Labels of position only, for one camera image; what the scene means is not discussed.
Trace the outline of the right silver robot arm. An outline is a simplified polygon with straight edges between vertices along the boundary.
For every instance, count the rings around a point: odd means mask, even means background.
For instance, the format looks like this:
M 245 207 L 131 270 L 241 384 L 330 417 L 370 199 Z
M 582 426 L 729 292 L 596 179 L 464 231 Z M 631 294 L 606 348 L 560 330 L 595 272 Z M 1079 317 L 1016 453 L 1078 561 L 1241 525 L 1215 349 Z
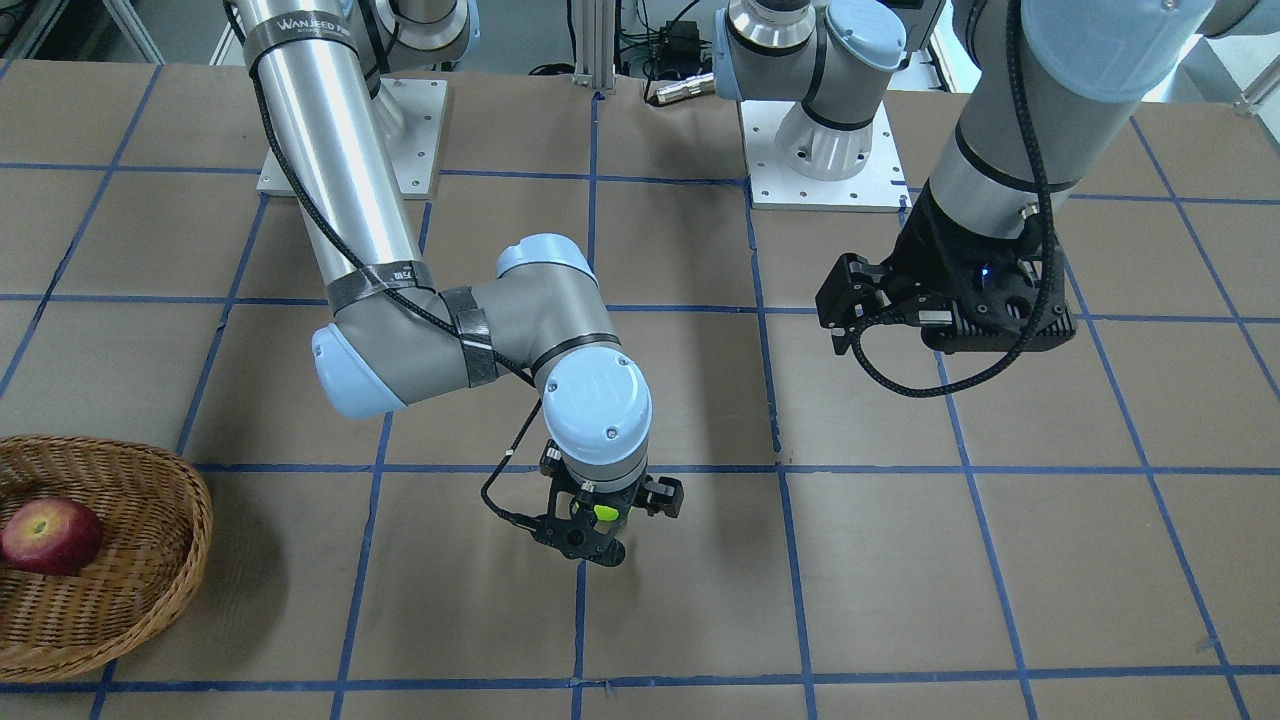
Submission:
M 332 310 L 311 341 L 329 404 L 365 419 L 511 377 L 539 397 L 549 473 L 575 514 L 676 516 L 682 486 L 649 471 L 652 392 L 577 242 L 534 234 L 502 251 L 489 281 L 439 282 L 393 158 L 411 122 L 389 97 L 390 33 L 372 28 L 372 4 L 229 1 L 225 12 Z

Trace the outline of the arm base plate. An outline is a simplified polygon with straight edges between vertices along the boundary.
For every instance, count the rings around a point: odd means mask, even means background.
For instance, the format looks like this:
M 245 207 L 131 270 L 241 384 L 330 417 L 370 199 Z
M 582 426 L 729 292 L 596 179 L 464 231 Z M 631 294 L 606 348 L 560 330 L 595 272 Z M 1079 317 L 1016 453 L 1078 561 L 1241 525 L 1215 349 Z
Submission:
M 884 105 L 855 131 L 819 126 L 796 102 L 744 101 L 739 108 L 754 208 L 863 213 L 910 208 Z
M 445 81 L 384 78 L 371 100 L 358 90 L 319 88 L 291 88 L 287 97 L 273 100 L 271 108 L 288 106 L 294 114 L 276 132 L 284 150 L 308 154 L 305 163 L 293 165 L 302 181 L 320 174 L 325 182 L 351 182 L 371 173 L 378 164 L 369 152 L 376 143 L 403 199 L 433 196 L 448 105 Z

